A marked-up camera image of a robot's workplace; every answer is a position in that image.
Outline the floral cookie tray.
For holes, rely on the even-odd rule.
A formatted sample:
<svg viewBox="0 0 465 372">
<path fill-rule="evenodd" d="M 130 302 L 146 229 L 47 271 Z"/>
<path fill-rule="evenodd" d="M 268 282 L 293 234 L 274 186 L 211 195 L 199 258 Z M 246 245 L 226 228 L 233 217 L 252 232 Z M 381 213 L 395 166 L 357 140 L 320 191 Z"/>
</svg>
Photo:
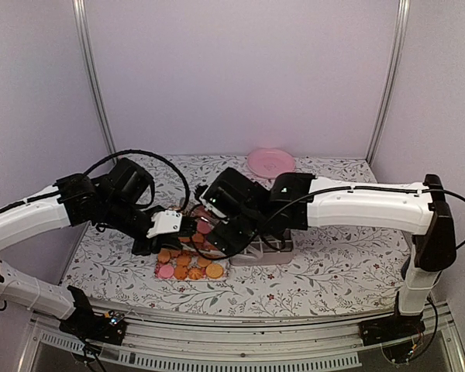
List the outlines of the floral cookie tray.
<svg viewBox="0 0 465 372">
<path fill-rule="evenodd" d="M 207 219 L 211 218 L 204 208 L 198 205 L 193 206 L 187 213 L 187 216 L 194 218 L 196 222 L 207 222 Z M 192 236 L 182 236 L 179 238 L 182 244 L 181 250 L 162 249 L 157 254 L 157 261 L 154 266 L 154 277 L 162 281 L 194 282 L 188 278 L 188 271 L 192 267 L 199 267 L 204 276 L 201 280 L 197 280 L 196 282 L 224 281 L 229 274 L 229 262 L 226 260 L 211 260 L 211 257 L 219 258 L 219 251 L 205 241 L 206 235 L 196 230 Z M 157 276 L 159 268 L 164 264 L 171 264 L 174 267 L 174 276 L 172 278 L 161 279 Z M 220 264 L 223 266 L 224 274 L 221 278 L 212 279 L 207 277 L 205 268 L 209 264 Z"/>
</svg>

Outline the compartment tin box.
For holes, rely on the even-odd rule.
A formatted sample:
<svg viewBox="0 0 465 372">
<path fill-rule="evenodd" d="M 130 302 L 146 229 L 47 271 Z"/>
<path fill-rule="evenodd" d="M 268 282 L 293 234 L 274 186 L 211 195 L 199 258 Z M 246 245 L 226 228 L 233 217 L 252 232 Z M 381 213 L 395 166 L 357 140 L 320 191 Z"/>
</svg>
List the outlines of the compartment tin box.
<svg viewBox="0 0 465 372">
<path fill-rule="evenodd" d="M 273 236 L 257 238 L 229 262 L 236 267 L 273 266 L 289 264 L 293 258 L 294 242 L 288 229 L 281 239 Z"/>
</svg>

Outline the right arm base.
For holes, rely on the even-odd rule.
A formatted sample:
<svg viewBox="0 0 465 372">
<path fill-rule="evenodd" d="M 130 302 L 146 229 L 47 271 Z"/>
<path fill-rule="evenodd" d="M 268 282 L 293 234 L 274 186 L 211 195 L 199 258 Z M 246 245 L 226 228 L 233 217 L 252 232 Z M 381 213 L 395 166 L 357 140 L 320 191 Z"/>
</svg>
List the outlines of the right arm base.
<svg viewBox="0 0 465 372">
<path fill-rule="evenodd" d="M 395 311 L 392 315 L 383 318 L 362 321 L 358 324 L 359 337 L 365 346 L 371 346 L 417 336 L 425 331 L 422 316 L 423 313 L 402 315 Z"/>
</svg>

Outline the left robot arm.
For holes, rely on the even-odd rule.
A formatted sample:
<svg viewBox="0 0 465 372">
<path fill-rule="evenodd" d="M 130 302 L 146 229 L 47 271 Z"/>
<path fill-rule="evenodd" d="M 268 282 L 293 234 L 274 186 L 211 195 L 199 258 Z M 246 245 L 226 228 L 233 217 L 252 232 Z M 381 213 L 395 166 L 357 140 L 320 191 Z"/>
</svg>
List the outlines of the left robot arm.
<svg viewBox="0 0 465 372">
<path fill-rule="evenodd" d="M 145 191 L 155 193 L 151 174 L 128 159 L 123 150 L 101 159 L 79 174 L 57 180 L 28 198 L 0 208 L 0 252 L 50 230 L 90 222 L 133 238 L 136 254 L 159 253 L 164 245 L 180 248 L 179 239 L 193 234 L 196 223 L 184 208 L 141 204 Z M 84 292 L 55 286 L 15 270 L 0 259 L 0 300 L 21 304 L 58 319 L 69 319 L 83 336 L 100 328 Z"/>
</svg>

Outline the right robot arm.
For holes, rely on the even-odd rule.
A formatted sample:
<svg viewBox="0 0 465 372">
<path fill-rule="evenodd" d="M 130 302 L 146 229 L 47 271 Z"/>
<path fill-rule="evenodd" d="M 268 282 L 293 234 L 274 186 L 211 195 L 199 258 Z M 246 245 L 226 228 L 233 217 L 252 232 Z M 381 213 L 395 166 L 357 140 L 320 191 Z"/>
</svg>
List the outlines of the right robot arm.
<svg viewBox="0 0 465 372">
<path fill-rule="evenodd" d="M 229 167 L 195 198 L 219 219 L 208 240 L 234 256 L 260 236 L 323 226 L 396 229 L 412 235 L 405 283 L 395 298 L 385 331 L 401 338 L 415 325 L 439 274 L 456 260 L 460 243 L 441 179 L 428 174 L 411 184 L 335 181 L 312 174 L 284 173 L 271 189 Z"/>
</svg>

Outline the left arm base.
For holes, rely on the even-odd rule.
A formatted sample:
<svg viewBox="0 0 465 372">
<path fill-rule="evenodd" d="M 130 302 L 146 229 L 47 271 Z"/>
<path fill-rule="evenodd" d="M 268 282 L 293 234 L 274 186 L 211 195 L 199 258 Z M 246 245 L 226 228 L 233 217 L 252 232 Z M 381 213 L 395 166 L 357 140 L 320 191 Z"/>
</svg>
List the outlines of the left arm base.
<svg viewBox="0 0 465 372">
<path fill-rule="evenodd" d="M 104 315 L 96 314 L 81 289 L 69 285 L 67 290 L 74 299 L 74 312 L 60 320 L 59 330 L 81 340 L 121 346 L 127 330 L 124 315 L 113 310 Z"/>
</svg>

